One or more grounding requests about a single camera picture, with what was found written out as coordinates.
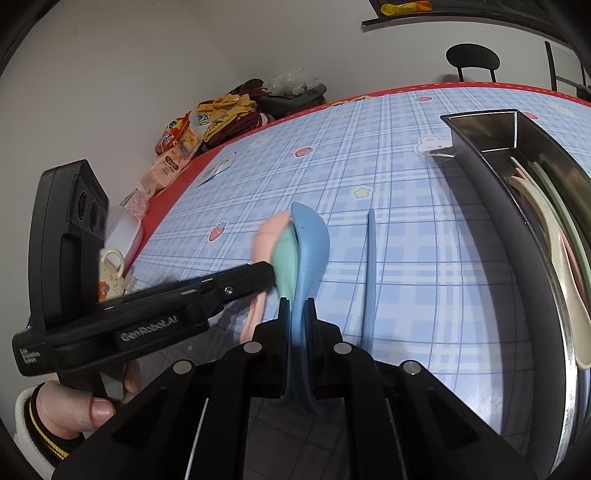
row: cup handle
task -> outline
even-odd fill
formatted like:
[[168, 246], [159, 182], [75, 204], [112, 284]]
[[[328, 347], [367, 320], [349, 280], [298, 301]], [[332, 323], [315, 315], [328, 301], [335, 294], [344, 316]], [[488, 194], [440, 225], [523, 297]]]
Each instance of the cup handle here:
[[122, 278], [123, 277], [123, 271], [125, 270], [125, 258], [123, 257], [123, 254], [119, 250], [117, 250], [116, 248], [109, 248], [108, 250], [106, 250], [103, 253], [103, 255], [100, 258], [100, 261], [102, 263], [104, 263], [105, 260], [107, 259], [107, 257], [110, 254], [115, 254], [115, 255], [117, 255], [119, 257], [119, 271], [117, 272], [117, 276], [119, 278]]

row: camera lens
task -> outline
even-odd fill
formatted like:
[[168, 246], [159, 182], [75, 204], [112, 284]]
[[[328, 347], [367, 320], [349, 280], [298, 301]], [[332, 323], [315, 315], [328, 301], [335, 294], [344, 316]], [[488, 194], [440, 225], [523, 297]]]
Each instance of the camera lens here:
[[86, 215], [86, 208], [88, 207], [88, 200], [86, 199], [86, 193], [82, 192], [78, 199], [78, 218], [82, 220]]
[[96, 202], [93, 202], [90, 207], [90, 229], [92, 231], [96, 228], [96, 223], [99, 221], [99, 208], [96, 206]]

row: white wall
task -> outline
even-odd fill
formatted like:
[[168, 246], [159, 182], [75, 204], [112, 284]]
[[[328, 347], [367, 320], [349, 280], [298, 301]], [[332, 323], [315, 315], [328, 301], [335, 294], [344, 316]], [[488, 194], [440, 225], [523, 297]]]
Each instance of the white wall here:
[[173, 118], [239, 82], [182, 0], [61, 0], [0, 77], [0, 416], [36, 384], [18, 373], [12, 335], [29, 315], [27, 249], [41, 173], [87, 158], [114, 203], [154, 159]]
[[[264, 80], [304, 67], [327, 85], [328, 100], [457, 75], [445, 57], [457, 43], [479, 43], [495, 51], [501, 58], [496, 73], [500, 82], [550, 88], [545, 39], [515, 28], [420, 22], [362, 32], [361, 22], [376, 16], [368, 0], [202, 0], [199, 4], [203, 28], [215, 36], [240, 77]], [[218, 32], [220, 25], [223, 34]], [[574, 53], [555, 43], [553, 49], [557, 74], [580, 82]], [[486, 70], [469, 69], [465, 76], [491, 79]], [[575, 92], [564, 84], [559, 90]]]

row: stainless steel container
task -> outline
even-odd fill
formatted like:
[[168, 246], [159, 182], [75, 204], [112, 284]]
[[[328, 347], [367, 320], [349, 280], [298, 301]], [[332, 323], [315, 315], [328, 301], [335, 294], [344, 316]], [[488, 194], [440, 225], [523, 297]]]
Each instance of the stainless steel container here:
[[[571, 441], [577, 367], [566, 304], [544, 240], [505, 181], [515, 171], [509, 157], [526, 165], [527, 161], [549, 164], [564, 181], [591, 182], [564, 148], [520, 111], [457, 113], [444, 115], [442, 120], [452, 130], [455, 159], [495, 224], [521, 292], [534, 364], [526, 458], [543, 479], [564, 458]], [[573, 202], [582, 212], [579, 216], [591, 219], [591, 204], [585, 206], [580, 199], [566, 203], [570, 206]]]

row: red tablecloth border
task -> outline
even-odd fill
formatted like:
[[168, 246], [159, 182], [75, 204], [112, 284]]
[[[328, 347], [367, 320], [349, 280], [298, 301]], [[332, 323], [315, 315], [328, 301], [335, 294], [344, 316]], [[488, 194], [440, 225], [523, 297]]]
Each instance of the red tablecloth border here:
[[[416, 92], [418, 90], [430, 90], [430, 89], [442, 89], [442, 88], [457, 88], [457, 87], [487, 87], [487, 88], [506, 88], [510, 90], [524, 90], [526, 92], [536, 92], [536, 93], [543, 93], [545, 95], [551, 95], [558, 98], [563, 98], [565, 100], [570, 100], [572, 102], [580, 103], [581, 105], [591, 106], [591, 103], [586, 102], [585, 100], [581, 100], [580, 98], [573, 97], [571, 95], [567, 95], [565, 93], [555, 92], [553, 90], [547, 90], [538, 87], [530, 87], [526, 85], [516, 85], [513, 83], [492, 83], [492, 82], [456, 82], [456, 83], [426, 83], [424, 85], [412, 85], [407, 87], [399, 87], [390, 90], [381, 90], [379, 92], [368, 93], [366, 95], [356, 95], [344, 100], [339, 100], [338, 102], [346, 102], [349, 100], [353, 100], [356, 98], [360, 98], [361, 96], [370, 96], [370, 97], [377, 97], [382, 95], [390, 95], [392, 93], [401, 93], [401, 92]], [[318, 112], [325, 108], [330, 107], [333, 103], [326, 103], [324, 105], [315, 106], [308, 110], [304, 110], [302, 112], [295, 113], [294, 115], [287, 116], [275, 122], [269, 123], [264, 127], [259, 127], [256, 130], [252, 130], [240, 137], [237, 137], [230, 142], [220, 145], [208, 152], [205, 152], [203, 155], [192, 160], [188, 166], [179, 174], [176, 180], [167, 188], [165, 189], [159, 196], [152, 199], [150, 202], [150, 209], [142, 222], [142, 226], [144, 227], [144, 236], [142, 238], [142, 242], [139, 246], [137, 255], [142, 251], [144, 245], [148, 242], [160, 222], [164, 219], [166, 214], [170, 211], [173, 205], [178, 201], [180, 196], [184, 193], [184, 191], [192, 184], [193, 180], [197, 178], [197, 176], [203, 171], [203, 169], [213, 160], [213, 158], [218, 154], [218, 152], [229, 145], [232, 142], [235, 142], [247, 135], [251, 135], [254, 132], [260, 132], [266, 128], [272, 127], [273, 125], [278, 125], [283, 122], [287, 122], [288, 120], [292, 120], [294, 118], [298, 118], [303, 115], [308, 115], [309, 113]]]

